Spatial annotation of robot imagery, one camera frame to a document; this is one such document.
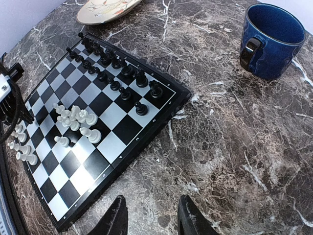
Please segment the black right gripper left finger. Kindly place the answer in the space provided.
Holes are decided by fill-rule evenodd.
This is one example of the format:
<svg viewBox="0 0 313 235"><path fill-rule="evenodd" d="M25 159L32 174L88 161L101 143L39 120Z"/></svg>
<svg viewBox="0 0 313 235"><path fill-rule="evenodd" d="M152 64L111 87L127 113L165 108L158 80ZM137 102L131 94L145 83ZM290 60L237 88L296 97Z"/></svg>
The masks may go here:
<svg viewBox="0 0 313 235"><path fill-rule="evenodd" d="M92 235L127 235L128 208L126 199L119 195L91 231Z"/></svg>

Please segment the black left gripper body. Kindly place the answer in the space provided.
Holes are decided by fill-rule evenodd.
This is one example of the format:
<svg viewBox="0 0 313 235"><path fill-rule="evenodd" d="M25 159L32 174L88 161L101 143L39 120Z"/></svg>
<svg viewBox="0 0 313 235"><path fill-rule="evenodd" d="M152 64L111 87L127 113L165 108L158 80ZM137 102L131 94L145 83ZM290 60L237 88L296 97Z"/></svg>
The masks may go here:
<svg viewBox="0 0 313 235"><path fill-rule="evenodd" d="M15 63L10 69L7 69L3 63L0 63L0 73L1 75L9 75L10 79L16 83L23 76L24 69L19 63ZM16 110L16 103L16 97L13 95L12 91L10 91L9 94L0 102L0 120L5 125L12 124ZM27 124L32 124L34 121L34 117L27 110L23 99L17 124L19 124L22 120Z"/></svg>

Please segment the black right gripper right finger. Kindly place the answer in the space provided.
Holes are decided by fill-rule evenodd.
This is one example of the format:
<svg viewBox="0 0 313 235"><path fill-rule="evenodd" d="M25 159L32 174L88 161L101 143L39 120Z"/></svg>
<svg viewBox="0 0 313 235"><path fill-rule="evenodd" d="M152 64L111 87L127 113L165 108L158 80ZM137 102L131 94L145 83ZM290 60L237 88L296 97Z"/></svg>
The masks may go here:
<svg viewBox="0 0 313 235"><path fill-rule="evenodd" d="M179 235L219 235L203 216L189 195L182 195L178 204Z"/></svg>

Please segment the white chess bishop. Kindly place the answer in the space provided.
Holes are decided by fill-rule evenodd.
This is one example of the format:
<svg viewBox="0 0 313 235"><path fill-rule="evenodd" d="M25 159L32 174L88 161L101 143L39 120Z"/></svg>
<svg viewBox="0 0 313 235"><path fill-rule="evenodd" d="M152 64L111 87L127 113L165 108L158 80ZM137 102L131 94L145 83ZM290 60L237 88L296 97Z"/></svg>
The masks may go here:
<svg viewBox="0 0 313 235"><path fill-rule="evenodd" d="M11 133L11 136L17 138L20 142L25 142L27 139L27 134L26 133L17 133L15 131L13 131Z"/></svg>

